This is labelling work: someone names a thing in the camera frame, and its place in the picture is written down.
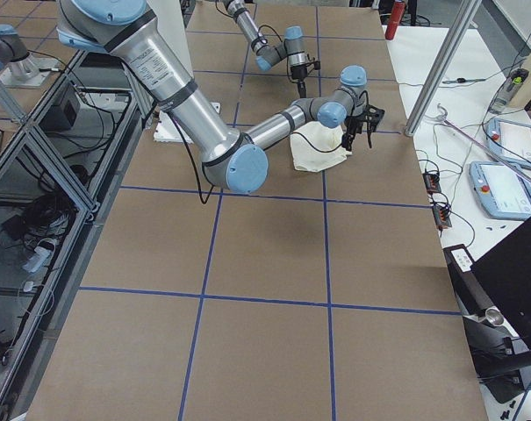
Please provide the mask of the second robot base background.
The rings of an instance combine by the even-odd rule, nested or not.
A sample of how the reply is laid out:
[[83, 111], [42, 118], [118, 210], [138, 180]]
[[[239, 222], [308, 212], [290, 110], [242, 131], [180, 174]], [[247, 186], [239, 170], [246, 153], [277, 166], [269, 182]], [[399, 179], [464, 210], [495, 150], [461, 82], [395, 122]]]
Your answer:
[[50, 73], [40, 70], [41, 60], [26, 47], [12, 25], [0, 25], [0, 81], [9, 88], [35, 89]]

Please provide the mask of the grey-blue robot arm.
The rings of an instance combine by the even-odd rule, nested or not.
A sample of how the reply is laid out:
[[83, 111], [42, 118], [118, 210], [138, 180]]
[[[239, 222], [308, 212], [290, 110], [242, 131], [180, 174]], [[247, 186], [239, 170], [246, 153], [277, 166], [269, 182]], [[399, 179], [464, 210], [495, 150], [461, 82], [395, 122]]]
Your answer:
[[203, 174], [213, 185], [249, 194], [265, 182], [266, 148], [299, 127], [318, 121], [327, 128], [344, 125], [341, 145], [355, 135], [374, 132], [364, 68], [341, 71], [341, 85], [331, 96], [301, 98], [259, 125], [241, 132], [229, 127], [199, 89], [158, 31], [158, 18], [145, 1], [60, 1], [59, 40], [76, 49], [121, 59], [198, 147]]
[[277, 64], [286, 64], [287, 77], [297, 85], [300, 98], [307, 96], [305, 79], [308, 68], [314, 66], [305, 52], [304, 35], [300, 26], [291, 26], [281, 37], [270, 25], [258, 26], [251, 16], [246, 3], [240, 0], [221, 1], [225, 15], [239, 26], [251, 50], [255, 53], [257, 67], [267, 72]]

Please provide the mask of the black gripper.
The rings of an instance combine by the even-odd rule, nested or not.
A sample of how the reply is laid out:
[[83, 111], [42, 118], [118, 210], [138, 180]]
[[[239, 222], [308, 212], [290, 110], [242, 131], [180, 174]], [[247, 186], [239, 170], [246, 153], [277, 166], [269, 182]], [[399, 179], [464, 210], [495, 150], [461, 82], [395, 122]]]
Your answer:
[[299, 97], [306, 97], [307, 89], [304, 82], [306, 77], [307, 66], [305, 64], [290, 66], [290, 81], [297, 84]]
[[346, 131], [341, 137], [341, 146], [345, 150], [349, 150], [349, 152], [352, 151], [356, 134], [362, 132], [364, 123], [365, 121], [362, 115], [346, 117], [344, 122]]

